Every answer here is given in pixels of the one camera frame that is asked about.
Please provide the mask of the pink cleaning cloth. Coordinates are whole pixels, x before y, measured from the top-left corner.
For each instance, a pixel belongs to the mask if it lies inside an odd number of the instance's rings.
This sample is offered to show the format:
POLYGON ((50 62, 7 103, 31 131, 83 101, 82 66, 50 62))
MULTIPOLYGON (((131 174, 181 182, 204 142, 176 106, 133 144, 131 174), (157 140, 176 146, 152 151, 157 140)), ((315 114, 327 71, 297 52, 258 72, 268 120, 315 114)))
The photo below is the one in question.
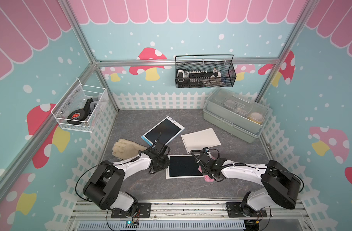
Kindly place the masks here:
POLYGON ((204 180, 205 180, 206 182, 214 182, 214 178, 211 178, 211 177, 208 176, 208 175, 204 175, 203 177, 204 177, 204 180))

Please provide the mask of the white drawing tablet front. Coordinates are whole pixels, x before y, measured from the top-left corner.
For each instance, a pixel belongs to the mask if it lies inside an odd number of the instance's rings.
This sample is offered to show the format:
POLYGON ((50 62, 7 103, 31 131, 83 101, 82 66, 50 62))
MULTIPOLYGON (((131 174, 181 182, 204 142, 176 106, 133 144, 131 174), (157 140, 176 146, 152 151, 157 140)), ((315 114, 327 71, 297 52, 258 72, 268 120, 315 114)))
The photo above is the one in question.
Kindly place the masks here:
POLYGON ((202 150, 205 147, 210 148, 221 145, 213 128, 184 134, 181 138, 188 154, 191 154, 192 150, 202 150))

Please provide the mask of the white drawing tablet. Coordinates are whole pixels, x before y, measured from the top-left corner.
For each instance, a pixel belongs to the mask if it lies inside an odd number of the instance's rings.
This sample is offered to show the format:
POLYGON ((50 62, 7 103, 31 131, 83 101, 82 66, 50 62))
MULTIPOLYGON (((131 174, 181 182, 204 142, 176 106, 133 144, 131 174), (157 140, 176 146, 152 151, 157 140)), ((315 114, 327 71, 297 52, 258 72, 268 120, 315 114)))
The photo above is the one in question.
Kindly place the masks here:
POLYGON ((213 128, 184 134, 181 138, 188 154, 191 154, 192 150, 202 150, 205 147, 210 148, 221 145, 213 128))
POLYGON ((166 169, 166 179, 203 178, 199 165, 192 155, 171 155, 166 169))

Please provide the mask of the blue framed drawing tablet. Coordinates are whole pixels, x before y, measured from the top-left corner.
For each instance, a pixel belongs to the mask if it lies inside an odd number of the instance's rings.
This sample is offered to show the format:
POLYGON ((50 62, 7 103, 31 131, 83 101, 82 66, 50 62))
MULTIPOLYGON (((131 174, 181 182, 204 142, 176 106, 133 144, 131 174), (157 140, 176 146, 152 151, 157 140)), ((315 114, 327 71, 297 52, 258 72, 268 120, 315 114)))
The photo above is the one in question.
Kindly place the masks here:
POLYGON ((156 142, 168 145, 176 136, 185 129, 180 123, 167 116, 149 131, 141 136, 148 144, 153 145, 156 142))

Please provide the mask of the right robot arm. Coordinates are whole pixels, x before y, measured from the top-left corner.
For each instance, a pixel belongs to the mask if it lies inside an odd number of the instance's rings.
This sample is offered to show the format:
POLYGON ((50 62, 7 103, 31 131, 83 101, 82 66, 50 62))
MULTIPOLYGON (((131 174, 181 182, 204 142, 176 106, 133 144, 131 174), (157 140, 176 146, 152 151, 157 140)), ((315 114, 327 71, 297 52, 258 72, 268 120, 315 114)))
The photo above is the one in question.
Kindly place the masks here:
POLYGON ((264 218, 266 207, 278 205, 284 209, 295 209, 304 183, 279 162, 270 160, 267 164, 246 164, 220 156, 213 159, 210 151, 209 148, 190 151, 203 175, 215 182, 240 179, 262 186, 260 190, 247 192, 236 206, 227 205, 227 211, 236 210, 243 217, 264 218))

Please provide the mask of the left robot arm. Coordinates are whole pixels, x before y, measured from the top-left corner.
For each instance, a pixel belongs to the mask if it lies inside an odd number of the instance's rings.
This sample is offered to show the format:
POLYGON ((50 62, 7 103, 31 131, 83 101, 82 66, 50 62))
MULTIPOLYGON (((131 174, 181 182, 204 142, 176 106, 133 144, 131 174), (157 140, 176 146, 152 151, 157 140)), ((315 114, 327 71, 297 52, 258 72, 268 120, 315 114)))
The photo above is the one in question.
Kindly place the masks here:
POLYGON ((168 168, 170 150, 167 145, 157 142, 143 151, 138 150, 133 158, 120 162, 102 161, 93 167, 95 171, 83 187, 83 195, 101 210, 120 209, 133 216, 137 211, 137 200, 121 191, 123 181, 142 170, 148 169, 151 175, 168 168))

